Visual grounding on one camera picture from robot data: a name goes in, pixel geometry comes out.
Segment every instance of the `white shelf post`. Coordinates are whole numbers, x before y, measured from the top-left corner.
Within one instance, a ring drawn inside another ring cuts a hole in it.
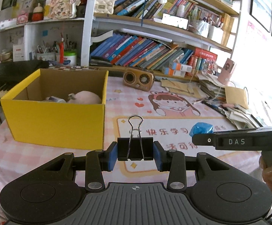
[[[96,0],[87,0],[81,49],[81,66],[89,65],[91,29]]]

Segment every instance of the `brown radio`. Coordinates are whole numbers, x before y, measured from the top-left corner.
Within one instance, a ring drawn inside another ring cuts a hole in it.
[[[154,74],[146,69],[127,67],[123,75],[123,83],[135,89],[149,91],[154,83]]]

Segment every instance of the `quilted handbag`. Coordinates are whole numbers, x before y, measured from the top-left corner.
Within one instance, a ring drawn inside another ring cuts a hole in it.
[[[113,14],[114,2],[115,0],[96,0],[94,12]]]

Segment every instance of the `piano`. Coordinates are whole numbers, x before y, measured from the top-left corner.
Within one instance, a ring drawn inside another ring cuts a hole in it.
[[[20,61],[0,64],[0,98],[15,85],[40,68],[48,68],[46,61]]]

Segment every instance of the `ribbed gray panel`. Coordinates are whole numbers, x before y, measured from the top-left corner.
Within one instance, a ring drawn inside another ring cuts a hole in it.
[[[52,223],[52,225],[82,224],[223,225],[203,217],[183,194],[168,192],[161,184],[116,183],[110,184],[104,192],[87,195],[77,211],[62,221]],[[251,223],[251,225],[268,224],[265,221]]]

